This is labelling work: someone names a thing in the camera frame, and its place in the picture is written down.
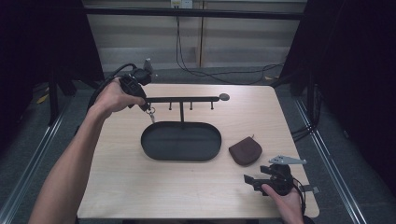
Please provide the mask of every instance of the brown leather pouch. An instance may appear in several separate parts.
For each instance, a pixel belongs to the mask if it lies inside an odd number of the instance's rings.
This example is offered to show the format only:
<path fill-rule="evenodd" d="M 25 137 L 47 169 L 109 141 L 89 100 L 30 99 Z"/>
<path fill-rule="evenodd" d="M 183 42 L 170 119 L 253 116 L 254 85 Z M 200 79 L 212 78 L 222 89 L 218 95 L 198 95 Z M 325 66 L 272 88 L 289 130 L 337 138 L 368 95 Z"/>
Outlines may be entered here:
<path fill-rule="evenodd" d="M 250 165 L 262 154 L 262 147 L 251 137 L 245 138 L 229 149 L 233 160 L 242 166 Z"/>

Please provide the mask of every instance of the black metal frame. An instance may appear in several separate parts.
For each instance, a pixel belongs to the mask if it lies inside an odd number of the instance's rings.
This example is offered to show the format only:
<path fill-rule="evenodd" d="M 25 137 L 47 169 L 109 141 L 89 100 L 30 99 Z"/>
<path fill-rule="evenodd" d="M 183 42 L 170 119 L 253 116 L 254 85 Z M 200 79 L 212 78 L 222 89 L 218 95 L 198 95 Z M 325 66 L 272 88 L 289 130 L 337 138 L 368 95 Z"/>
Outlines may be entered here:
<path fill-rule="evenodd" d="M 38 13 L 82 13 L 91 15 L 209 17 L 299 21 L 304 13 L 260 12 L 214 9 L 157 8 L 157 7 L 37 7 Z"/>
<path fill-rule="evenodd" d="M 196 96 L 196 97 L 153 97 L 147 98 L 146 102 L 151 103 L 169 103 L 169 110 L 172 110 L 172 103 L 177 102 L 180 105 L 180 122 L 184 123 L 184 106 L 183 103 L 190 102 L 190 110 L 192 110 L 192 102 L 210 102 L 210 109 L 214 109 L 213 102 L 219 101 L 218 96 Z"/>

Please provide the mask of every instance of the wire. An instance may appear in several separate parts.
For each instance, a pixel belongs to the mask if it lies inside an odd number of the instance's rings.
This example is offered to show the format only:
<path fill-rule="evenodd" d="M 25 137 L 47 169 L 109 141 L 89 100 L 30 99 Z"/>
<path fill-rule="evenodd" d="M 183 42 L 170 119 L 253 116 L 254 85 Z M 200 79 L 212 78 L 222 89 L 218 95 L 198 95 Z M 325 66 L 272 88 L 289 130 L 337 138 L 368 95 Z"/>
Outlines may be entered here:
<path fill-rule="evenodd" d="M 306 208 L 306 204 L 305 204 L 305 188 L 304 188 L 304 186 L 301 184 L 301 182 L 298 179 L 296 179 L 296 178 L 293 178 L 293 179 L 295 181 L 297 181 L 300 184 L 301 188 L 303 189 L 304 196 L 302 194 L 302 191 L 298 188 L 298 186 L 293 183 L 294 188 L 297 189 L 297 192 L 300 195 L 300 198 L 301 198 L 301 212 L 304 215 L 305 208 Z"/>
<path fill-rule="evenodd" d="M 315 108 L 315 114 L 314 114 L 314 119 L 312 122 L 303 128 L 300 128 L 294 132 L 291 132 L 291 135 L 293 136 L 293 141 L 294 143 L 300 141 L 301 139 L 305 138 L 309 134 L 311 134 L 317 127 L 319 123 L 319 118 L 320 118 L 320 110 L 321 110 L 321 105 L 322 105 L 322 100 L 323 97 L 318 90 L 318 88 L 315 88 L 315 101 L 314 101 L 314 108 Z"/>
<path fill-rule="evenodd" d="M 95 90 L 95 92 L 92 94 L 90 101 L 88 102 L 87 106 L 87 112 L 91 108 L 91 106 L 95 103 L 96 98 L 98 97 L 99 93 L 110 83 L 116 75 L 124 68 L 132 66 L 133 69 L 136 69 L 136 65 L 134 63 L 126 63 L 125 65 L 119 67 L 116 71 L 114 71 L 112 74 L 110 74 L 98 87 L 98 89 Z"/>
<path fill-rule="evenodd" d="M 278 64 L 268 64 L 265 65 L 262 69 L 260 70 L 256 70 L 256 71 L 244 71 L 244 72 L 221 72 L 221 73 L 212 73 L 212 74 L 208 74 L 205 72 L 201 72 L 201 71 L 191 71 L 189 68 L 187 68 L 186 64 L 184 63 L 184 59 L 183 59 L 183 53 L 182 53 L 182 47 L 181 47 L 181 37 L 180 37 L 180 20 L 179 17 L 177 17 L 177 44 L 176 44 L 176 58 L 177 58 L 177 65 L 185 72 L 188 72 L 189 74 L 196 76 L 196 77 L 212 77 L 215 80 L 224 82 L 224 83 L 228 83 L 228 84 L 232 84 L 232 85 L 253 85 L 256 84 L 260 81 L 263 80 L 264 78 L 264 72 L 268 71 L 270 69 L 279 67 L 279 66 L 283 66 L 284 63 L 278 63 Z M 248 82 L 248 83 L 236 83 L 236 82 L 231 82 L 231 81 L 227 81 L 221 78 L 218 78 L 216 76 L 219 75 L 229 75 L 229 74 L 254 74 L 254 73 L 262 73 L 260 75 L 260 77 L 257 80 Z"/>

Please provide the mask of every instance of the person's right hand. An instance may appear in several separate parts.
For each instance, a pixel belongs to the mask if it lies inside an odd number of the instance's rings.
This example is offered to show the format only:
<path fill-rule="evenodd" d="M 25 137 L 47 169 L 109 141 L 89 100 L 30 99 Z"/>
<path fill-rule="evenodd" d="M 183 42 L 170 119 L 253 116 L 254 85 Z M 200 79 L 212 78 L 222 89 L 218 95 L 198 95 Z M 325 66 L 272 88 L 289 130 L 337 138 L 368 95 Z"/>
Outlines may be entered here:
<path fill-rule="evenodd" d="M 262 189 L 270 196 L 277 207 L 285 224 L 300 224 L 303 222 L 300 195 L 293 188 L 289 194 L 280 196 L 269 185 L 263 184 Z"/>
<path fill-rule="evenodd" d="M 143 105 L 144 103 L 143 98 L 125 93 L 116 77 L 98 95 L 93 107 L 99 106 L 99 110 L 108 118 L 112 113 L 121 111 L 127 105 Z"/>

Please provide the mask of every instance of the black cable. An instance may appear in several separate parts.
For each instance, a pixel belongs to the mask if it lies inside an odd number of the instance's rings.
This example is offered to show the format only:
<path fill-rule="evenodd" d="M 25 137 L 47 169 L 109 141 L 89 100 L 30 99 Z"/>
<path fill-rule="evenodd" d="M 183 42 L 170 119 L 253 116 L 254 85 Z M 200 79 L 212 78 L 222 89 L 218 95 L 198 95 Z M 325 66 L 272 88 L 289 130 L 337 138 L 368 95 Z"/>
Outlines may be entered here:
<path fill-rule="evenodd" d="M 304 186 L 301 184 L 301 182 L 298 179 L 296 179 L 296 178 L 293 178 L 293 179 L 295 181 L 297 181 L 300 184 L 301 188 L 303 189 L 304 196 L 303 196 L 302 192 L 300 191 L 300 189 L 298 188 L 298 186 L 293 183 L 294 188 L 297 189 L 297 192 L 300 195 L 300 198 L 301 198 L 301 212 L 304 215 L 305 214 L 305 208 L 306 208 L 306 204 L 305 204 L 305 189 L 304 189 Z"/>
<path fill-rule="evenodd" d="M 315 88 L 315 101 L 314 101 L 315 114 L 314 114 L 314 120 L 311 120 L 311 122 L 309 123 L 308 126 L 291 132 L 291 135 L 293 137 L 294 143 L 300 141 L 301 139 L 303 139 L 307 135 L 311 134 L 318 127 L 322 99 L 323 99 L 323 97 L 322 97 L 320 91 L 318 90 L 318 88 Z"/>
<path fill-rule="evenodd" d="M 302 69 L 296 69 L 287 76 L 280 77 L 277 81 L 270 84 L 272 88 L 276 88 L 282 84 L 289 83 L 302 73 Z"/>
<path fill-rule="evenodd" d="M 179 60 L 178 60 L 178 55 L 180 55 L 180 59 L 181 59 L 181 63 L 180 64 Z M 191 71 L 189 68 L 187 68 L 186 64 L 184 63 L 184 59 L 183 59 L 183 53 L 182 53 L 182 47 L 181 47 L 181 37 L 180 37 L 180 20 L 179 17 L 177 17 L 177 50 L 176 50 L 176 56 L 177 56 L 177 65 L 185 72 L 188 72 L 191 75 L 194 75 L 196 77 L 212 77 L 215 80 L 221 81 L 221 82 L 225 82 L 228 84 L 232 84 L 232 85 L 253 85 L 256 84 L 260 81 L 262 81 L 262 79 L 264 78 L 264 71 L 268 71 L 270 69 L 273 69 L 275 67 L 278 66 L 283 66 L 284 63 L 279 63 L 279 64 L 268 64 L 265 65 L 261 70 L 256 70 L 256 71 L 245 71 L 245 72 L 221 72 L 221 73 L 214 73 L 214 74 L 208 74 L 205 72 L 201 72 L 201 71 Z M 259 73 L 261 72 L 261 76 L 260 78 L 258 78 L 255 81 L 249 82 L 249 83 L 235 83 L 235 82 L 230 82 L 215 76 L 218 75 L 228 75 L 228 74 L 253 74 L 253 73 Z"/>
<path fill-rule="evenodd" d="M 98 87 L 98 89 L 95 90 L 95 92 L 92 94 L 90 101 L 88 102 L 87 106 L 87 111 L 91 108 L 93 104 L 95 104 L 96 98 L 98 95 L 102 92 L 102 90 L 116 77 L 116 74 L 118 74 L 122 69 L 132 66 L 133 69 L 136 69 L 136 65 L 134 63 L 127 63 L 121 67 L 119 67 L 116 71 L 114 71 L 112 74 L 110 74 Z"/>

